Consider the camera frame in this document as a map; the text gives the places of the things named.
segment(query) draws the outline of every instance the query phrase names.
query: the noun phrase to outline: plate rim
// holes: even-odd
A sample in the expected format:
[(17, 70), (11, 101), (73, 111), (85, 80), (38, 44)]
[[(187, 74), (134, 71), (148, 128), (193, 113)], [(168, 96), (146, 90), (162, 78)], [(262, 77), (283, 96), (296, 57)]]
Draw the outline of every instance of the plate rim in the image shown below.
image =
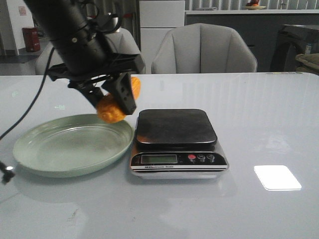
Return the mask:
[[(125, 126), (127, 126), (127, 128), (130, 129), (129, 130), (130, 138), (126, 142), (126, 146), (121, 148), (121, 150), (119, 150), (116, 154), (112, 155), (111, 157), (109, 157), (109, 158), (107, 158), (105, 160), (102, 160), (100, 162), (94, 162), (94, 163), (86, 165), (86, 166), (80, 166), (80, 167), (76, 167), (76, 168), (72, 168), (72, 169), (42, 170), (42, 169), (39, 169), (39, 168), (36, 168), (36, 167), (31, 167), (30, 165), (26, 164), (23, 160), (21, 160), (21, 158), (19, 158), (17, 156), (17, 147), (19, 146), (18, 144), (21, 143), (21, 141), (24, 140), (26, 137), (28, 137), (28, 135), (30, 135), (33, 131), (39, 130), (41, 127), (44, 127), (48, 123), (54, 123), (55, 121), (65, 120), (67, 118), (69, 118), (69, 119), (77, 118), (77, 117), (92, 117), (92, 118), (96, 117), (96, 119), (97, 119), (96, 123), (88, 123), (87, 125), (93, 125), (93, 124), (95, 124), (95, 125), (99, 125), (99, 124), (101, 124), (101, 125), (103, 125), (103, 124), (106, 124), (106, 125), (125, 124)], [(66, 116), (66, 117), (61, 117), (61, 118), (49, 120), (47, 122), (41, 123), (41, 124), (31, 128), (31, 129), (27, 130), (25, 133), (23, 133), (15, 141), (12, 153), (13, 153), (14, 159), (16, 160), (16, 162), (18, 162), (18, 164), (20, 164), (25, 169), (27, 169), (28, 171), (31, 171), (34, 174), (41, 175), (41, 176), (47, 176), (47, 177), (59, 177), (59, 178), (60, 177), (80, 176), (80, 175), (85, 175), (85, 174), (89, 174), (89, 173), (98, 171), (98, 170), (100, 170), (102, 168), (105, 168), (105, 167), (111, 165), (112, 163), (117, 161), (117, 159), (116, 159), (117, 157), (118, 157), (118, 159), (120, 159), (121, 156), (127, 151), (127, 149), (132, 144), (133, 139), (134, 139), (134, 135), (135, 135), (135, 131), (134, 131), (133, 127), (125, 120), (122, 120), (122, 121), (117, 122), (117, 123), (106, 123), (106, 122), (102, 121), (101, 119), (99, 119), (96, 114), (80, 114), (80, 115)], [(93, 171), (87, 170), (88, 171), (87, 173), (84, 173), (84, 172), (81, 173), (80, 172), (80, 171), (85, 171), (86, 169), (92, 169), (92, 168), (95, 168), (95, 169), (93, 169)]]

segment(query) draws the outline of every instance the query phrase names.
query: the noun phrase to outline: black appliance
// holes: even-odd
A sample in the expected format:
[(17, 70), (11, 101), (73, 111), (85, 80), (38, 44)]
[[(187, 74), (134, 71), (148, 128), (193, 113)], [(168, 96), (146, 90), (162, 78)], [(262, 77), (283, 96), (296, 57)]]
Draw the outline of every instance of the black appliance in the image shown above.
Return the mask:
[(296, 71), (298, 54), (319, 53), (319, 25), (283, 25), (278, 32), (271, 72)]

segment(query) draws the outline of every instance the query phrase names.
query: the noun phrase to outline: lcd screen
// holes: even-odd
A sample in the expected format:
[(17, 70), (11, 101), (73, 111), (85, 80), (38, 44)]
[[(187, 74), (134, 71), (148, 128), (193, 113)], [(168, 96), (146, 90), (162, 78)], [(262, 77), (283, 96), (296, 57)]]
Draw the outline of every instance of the lcd screen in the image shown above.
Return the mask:
[(177, 163), (176, 155), (142, 155), (142, 163)]

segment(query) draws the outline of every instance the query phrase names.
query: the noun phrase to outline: scale button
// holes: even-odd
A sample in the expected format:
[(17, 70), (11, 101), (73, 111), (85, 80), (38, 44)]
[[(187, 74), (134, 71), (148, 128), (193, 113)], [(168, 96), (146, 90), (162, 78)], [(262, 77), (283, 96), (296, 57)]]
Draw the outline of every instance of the scale button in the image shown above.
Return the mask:
[(196, 156), (195, 156), (194, 154), (189, 154), (189, 155), (188, 155), (188, 159), (191, 159), (191, 160), (192, 160), (192, 159), (195, 159), (195, 158), (196, 158)]
[(208, 154), (207, 158), (209, 159), (209, 161), (213, 162), (215, 159), (215, 156), (213, 154)]
[(204, 154), (199, 154), (198, 156), (197, 156), (197, 158), (200, 160), (200, 161), (205, 161), (205, 155)]
[(195, 161), (195, 158), (196, 158), (196, 156), (195, 156), (194, 154), (189, 154), (189, 155), (188, 155), (188, 159), (189, 159), (189, 161), (192, 162), (192, 163)]

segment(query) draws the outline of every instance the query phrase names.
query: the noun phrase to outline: red button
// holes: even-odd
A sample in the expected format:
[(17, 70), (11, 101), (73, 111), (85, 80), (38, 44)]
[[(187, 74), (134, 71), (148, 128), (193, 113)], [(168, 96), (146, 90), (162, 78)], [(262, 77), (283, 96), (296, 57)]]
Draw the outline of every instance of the red button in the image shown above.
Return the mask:
[(196, 158), (196, 156), (194, 154), (189, 154), (188, 155), (188, 159), (195, 159), (195, 158)]

